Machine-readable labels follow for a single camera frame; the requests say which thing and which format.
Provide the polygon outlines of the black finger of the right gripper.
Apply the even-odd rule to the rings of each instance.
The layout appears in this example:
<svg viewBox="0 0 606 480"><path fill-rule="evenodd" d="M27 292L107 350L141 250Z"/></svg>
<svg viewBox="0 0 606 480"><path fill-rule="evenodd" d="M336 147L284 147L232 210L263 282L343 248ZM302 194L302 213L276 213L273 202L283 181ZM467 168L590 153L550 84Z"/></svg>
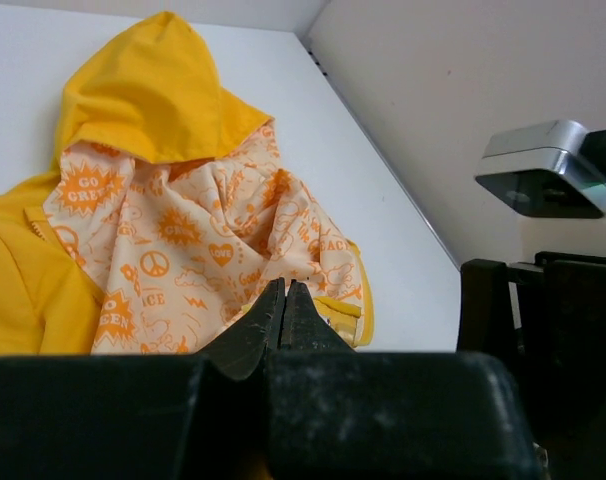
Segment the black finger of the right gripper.
<svg viewBox="0 0 606 480"><path fill-rule="evenodd" d="M458 350L507 367L552 478L606 479L606 257L474 259L460 278Z"/></svg>

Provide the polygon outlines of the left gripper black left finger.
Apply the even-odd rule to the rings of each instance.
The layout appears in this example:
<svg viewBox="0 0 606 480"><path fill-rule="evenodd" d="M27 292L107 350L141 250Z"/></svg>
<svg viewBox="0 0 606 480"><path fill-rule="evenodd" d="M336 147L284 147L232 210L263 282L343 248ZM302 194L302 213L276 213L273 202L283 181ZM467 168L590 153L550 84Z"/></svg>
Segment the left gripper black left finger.
<svg viewBox="0 0 606 480"><path fill-rule="evenodd" d="M285 285L197 354L0 357L0 479L265 479Z"/></svg>

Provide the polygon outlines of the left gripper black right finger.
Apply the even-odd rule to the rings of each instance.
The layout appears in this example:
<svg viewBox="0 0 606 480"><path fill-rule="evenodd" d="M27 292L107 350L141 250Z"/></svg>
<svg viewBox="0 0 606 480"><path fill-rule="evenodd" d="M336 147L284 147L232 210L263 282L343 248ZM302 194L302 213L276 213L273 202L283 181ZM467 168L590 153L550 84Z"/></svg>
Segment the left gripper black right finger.
<svg viewBox="0 0 606 480"><path fill-rule="evenodd" d="M276 479L538 479L516 385L482 353L358 353L288 291L267 358Z"/></svg>

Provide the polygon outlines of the yellow jacket with patterned lining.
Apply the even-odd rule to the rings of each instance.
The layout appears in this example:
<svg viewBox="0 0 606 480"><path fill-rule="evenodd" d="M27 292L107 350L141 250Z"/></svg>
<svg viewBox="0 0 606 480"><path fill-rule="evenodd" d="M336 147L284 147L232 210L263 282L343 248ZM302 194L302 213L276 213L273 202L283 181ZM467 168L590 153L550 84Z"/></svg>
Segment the yellow jacket with patterned lining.
<svg viewBox="0 0 606 480"><path fill-rule="evenodd" d="M282 166L273 118L180 16L131 26L65 85L49 170L0 195L0 356L195 352L279 278L370 343L358 247Z"/></svg>

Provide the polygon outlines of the aluminium rail right side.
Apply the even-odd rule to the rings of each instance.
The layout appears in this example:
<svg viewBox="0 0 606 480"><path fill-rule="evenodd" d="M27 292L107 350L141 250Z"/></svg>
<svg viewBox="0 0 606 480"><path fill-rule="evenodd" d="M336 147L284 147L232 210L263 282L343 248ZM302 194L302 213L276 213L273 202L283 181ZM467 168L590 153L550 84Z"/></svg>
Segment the aluminium rail right side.
<svg viewBox="0 0 606 480"><path fill-rule="evenodd" d="M401 178L399 169L393 165L393 162L387 155L387 152L382 148L381 144L375 139L372 131L365 125L363 120L359 117L356 110L349 102L346 97L344 91L341 89L341 85L336 81L336 79L328 73L327 68L324 64L319 60L317 53L315 52L312 36L307 34L304 37L303 44L305 45L305 49L309 54L310 58L313 60L314 64L317 66L319 71L322 73L328 84L332 87L334 93L340 99L342 104L345 106L351 117L354 119L356 124L358 125L361 132L365 135L368 142L371 144L373 149L376 151L377 155L386 166L390 174L394 177L394 180L399 185L399 187L403 190L403 193L408 198L408 200L412 203L414 208L417 210L418 215L423 220L423 223L430 230L432 236L435 238L437 243L440 245L441 249L449 258L450 262L456 268L456 270L460 269L461 262L457 258L457 256L453 253L452 249L449 247L446 241L443 240L442 236L438 229L434 226L433 222L426 214L425 205L417 199L417 197L413 194L412 190L408 187L407 183Z"/></svg>

